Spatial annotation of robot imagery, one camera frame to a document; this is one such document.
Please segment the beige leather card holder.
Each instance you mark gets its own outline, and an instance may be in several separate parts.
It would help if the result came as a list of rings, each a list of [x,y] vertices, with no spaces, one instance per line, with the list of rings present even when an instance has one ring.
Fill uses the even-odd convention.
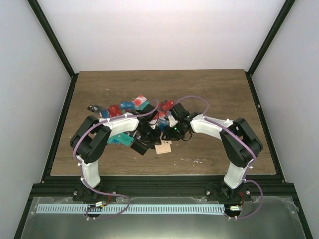
[[[155,145],[156,154],[170,153],[171,144],[171,141],[162,141],[160,145]]]

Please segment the red VIP card right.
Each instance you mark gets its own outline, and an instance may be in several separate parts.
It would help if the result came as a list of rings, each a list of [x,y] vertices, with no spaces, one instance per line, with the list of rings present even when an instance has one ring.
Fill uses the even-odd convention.
[[[169,100],[169,101],[165,100],[165,101],[161,102],[160,110],[161,110],[162,112],[167,112],[167,111],[169,111],[173,106],[174,106],[174,101],[172,101],[172,100]]]

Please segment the black VIP card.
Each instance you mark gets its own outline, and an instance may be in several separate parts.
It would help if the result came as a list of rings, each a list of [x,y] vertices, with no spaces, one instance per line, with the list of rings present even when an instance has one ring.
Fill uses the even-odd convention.
[[[88,107],[87,107],[87,110],[95,113],[95,114],[99,114],[104,108],[100,105],[97,105],[97,104],[90,104]]]

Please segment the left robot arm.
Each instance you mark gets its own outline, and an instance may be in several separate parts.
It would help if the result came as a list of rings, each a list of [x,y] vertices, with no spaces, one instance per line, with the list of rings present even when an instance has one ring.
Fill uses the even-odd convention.
[[[143,110],[123,115],[98,119],[88,116],[70,140],[73,157],[81,168],[81,182],[86,186],[84,195],[90,201],[97,201],[102,195],[98,160],[104,153],[108,140],[118,134],[136,131],[141,138],[133,139],[131,148],[144,155],[148,149],[161,144],[161,131],[150,122],[158,114],[158,106],[148,105]]]

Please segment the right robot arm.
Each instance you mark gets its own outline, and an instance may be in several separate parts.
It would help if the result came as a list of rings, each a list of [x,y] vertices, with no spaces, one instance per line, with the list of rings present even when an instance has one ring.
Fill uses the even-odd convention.
[[[220,120],[199,112],[189,113],[180,103],[170,112],[162,140],[185,140],[187,133],[201,133],[221,140],[230,160],[221,194],[228,201],[234,200],[239,195],[239,186],[246,180],[247,170],[263,150],[261,140],[244,118]]]

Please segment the black front frame rail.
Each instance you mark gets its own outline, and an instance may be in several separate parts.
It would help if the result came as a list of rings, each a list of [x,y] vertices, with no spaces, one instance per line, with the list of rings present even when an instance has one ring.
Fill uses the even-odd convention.
[[[251,175],[248,177],[260,185],[266,196],[292,196],[297,193],[292,183],[286,183],[278,175]],[[208,176],[103,176],[96,190],[117,193],[128,197],[208,197],[220,195],[222,175]],[[86,188],[78,176],[48,176],[34,184],[30,196],[66,196],[78,201],[102,199]]]

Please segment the red vip card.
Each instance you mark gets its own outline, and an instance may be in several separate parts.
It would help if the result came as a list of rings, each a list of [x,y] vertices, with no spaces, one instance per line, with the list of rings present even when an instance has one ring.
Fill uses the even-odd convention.
[[[123,114],[122,110],[120,109],[119,105],[111,105],[107,108],[109,113],[109,117],[117,117]]]
[[[172,101],[172,100],[169,100],[169,101],[165,100],[165,101],[161,102],[160,110],[161,110],[162,112],[167,112],[167,111],[169,111],[173,106],[174,106],[174,101]]]

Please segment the black frame post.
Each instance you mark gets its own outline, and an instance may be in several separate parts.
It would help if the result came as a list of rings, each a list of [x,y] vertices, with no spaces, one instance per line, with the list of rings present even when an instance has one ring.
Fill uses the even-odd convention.
[[[249,76],[253,76],[255,71],[257,70],[259,64],[261,63],[263,57],[265,56],[267,50],[269,49],[271,43],[273,42],[275,36],[277,35],[279,29],[281,28],[282,24],[284,23],[286,17],[288,16],[290,10],[292,9],[295,0],[286,0],[281,7],[279,13],[277,14],[270,30],[268,31],[260,49],[257,52],[249,70],[247,73]]]
[[[45,13],[43,12],[39,2],[37,0],[27,0],[29,6],[33,10],[37,20],[39,21],[40,25],[42,26],[45,34],[47,35],[49,41],[51,42],[55,52],[57,53],[61,63],[63,64],[65,70],[67,71],[70,78],[75,76],[75,72],[64,52],[58,38],[56,37]]]

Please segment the blue VIP card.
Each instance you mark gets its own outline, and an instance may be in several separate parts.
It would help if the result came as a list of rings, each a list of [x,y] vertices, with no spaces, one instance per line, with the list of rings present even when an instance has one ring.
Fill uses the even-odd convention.
[[[133,102],[122,101],[119,104],[119,107],[121,109],[133,109],[135,107],[135,104]]]

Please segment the black loose card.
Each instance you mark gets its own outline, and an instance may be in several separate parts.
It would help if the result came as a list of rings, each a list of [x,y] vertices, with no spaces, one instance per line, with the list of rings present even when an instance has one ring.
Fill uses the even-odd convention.
[[[136,140],[132,143],[130,148],[139,153],[140,155],[144,155],[148,150],[148,147],[146,145]]]

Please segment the white red circle card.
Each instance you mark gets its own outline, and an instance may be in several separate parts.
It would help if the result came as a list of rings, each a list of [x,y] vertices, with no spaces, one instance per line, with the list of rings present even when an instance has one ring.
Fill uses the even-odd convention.
[[[136,108],[142,105],[145,101],[147,101],[147,98],[144,97],[143,95],[139,95],[134,100],[132,100]]]

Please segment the teal VIP card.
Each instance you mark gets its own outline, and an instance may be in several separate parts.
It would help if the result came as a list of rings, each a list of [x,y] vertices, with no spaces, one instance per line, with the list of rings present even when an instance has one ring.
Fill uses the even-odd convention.
[[[117,135],[114,135],[108,139],[107,144],[123,144],[125,146],[130,146],[132,142],[134,141],[134,138],[125,134],[125,133],[120,133]]]

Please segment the black left frame post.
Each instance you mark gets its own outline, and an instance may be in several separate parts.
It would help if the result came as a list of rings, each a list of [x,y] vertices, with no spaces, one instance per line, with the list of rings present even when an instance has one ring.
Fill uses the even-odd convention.
[[[61,63],[63,64],[65,70],[67,71],[70,78],[75,76],[75,72],[64,52],[58,38],[56,37],[45,13],[43,12],[39,2],[37,0],[27,0],[29,6],[33,10],[37,20],[39,21],[40,25],[42,26],[45,34],[47,35],[49,41],[51,42],[55,52],[57,53]]]

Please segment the black right frame post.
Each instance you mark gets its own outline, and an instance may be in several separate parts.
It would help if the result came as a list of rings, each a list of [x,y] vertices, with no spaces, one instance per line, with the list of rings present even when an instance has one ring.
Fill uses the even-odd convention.
[[[268,31],[260,49],[257,52],[249,70],[247,73],[249,76],[253,76],[255,71],[257,70],[259,64],[261,63],[263,57],[265,56],[267,50],[269,49],[271,43],[273,42],[275,36],[277,35],[279,29],[281,28],[282,24],[284,23],[286,17],[288,16],[290,10],[292,9],[295,0],[286,0],[281,7],[279,13],[277,14],[270,30]]]

